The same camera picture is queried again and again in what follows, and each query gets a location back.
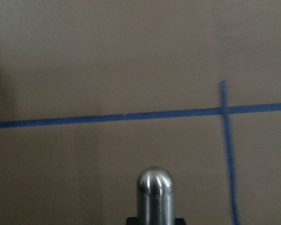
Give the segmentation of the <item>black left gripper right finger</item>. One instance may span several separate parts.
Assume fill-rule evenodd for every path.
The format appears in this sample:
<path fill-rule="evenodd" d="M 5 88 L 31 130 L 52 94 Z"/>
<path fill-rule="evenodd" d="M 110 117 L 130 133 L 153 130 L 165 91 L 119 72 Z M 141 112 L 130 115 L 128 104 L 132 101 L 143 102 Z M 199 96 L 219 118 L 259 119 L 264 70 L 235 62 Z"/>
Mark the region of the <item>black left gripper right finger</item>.
<path fill-rule="evenodd" d="M 185 225 L 185 219 L 184 218 L 175 218 L 174 225 Z"/>

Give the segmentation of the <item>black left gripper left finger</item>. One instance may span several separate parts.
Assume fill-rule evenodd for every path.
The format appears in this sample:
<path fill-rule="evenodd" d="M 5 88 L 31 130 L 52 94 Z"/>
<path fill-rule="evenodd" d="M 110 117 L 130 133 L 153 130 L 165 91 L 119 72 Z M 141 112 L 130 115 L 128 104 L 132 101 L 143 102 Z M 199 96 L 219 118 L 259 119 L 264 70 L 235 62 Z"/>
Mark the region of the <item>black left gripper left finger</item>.
<path fill-rule="evenodd" d="M 126 225 L 137 225 L 137 217 L 128 217 L 126 219 Z"/>

